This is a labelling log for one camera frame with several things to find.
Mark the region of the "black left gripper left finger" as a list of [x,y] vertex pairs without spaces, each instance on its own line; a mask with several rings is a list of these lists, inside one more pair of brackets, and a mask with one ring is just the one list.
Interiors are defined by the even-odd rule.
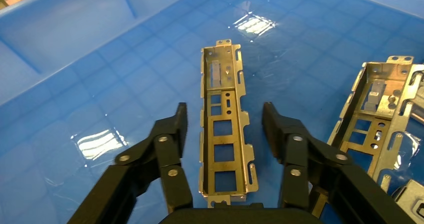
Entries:
[[80,204],[70,224],[125,224],[137,198],[159,179],[168,213],[193,207],[181,158],[188,130],[187,104],[157,120],[148,137],[119,153]]

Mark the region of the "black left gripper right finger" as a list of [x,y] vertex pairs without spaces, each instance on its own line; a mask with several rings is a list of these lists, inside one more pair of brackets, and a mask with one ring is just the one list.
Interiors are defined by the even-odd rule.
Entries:
[[311,214],[310,191],[324,191],[345,224],[411,224],[413,219],[347,153],[313,137],[271,102],[262,126],[274,157],[283,165],[279,202]]

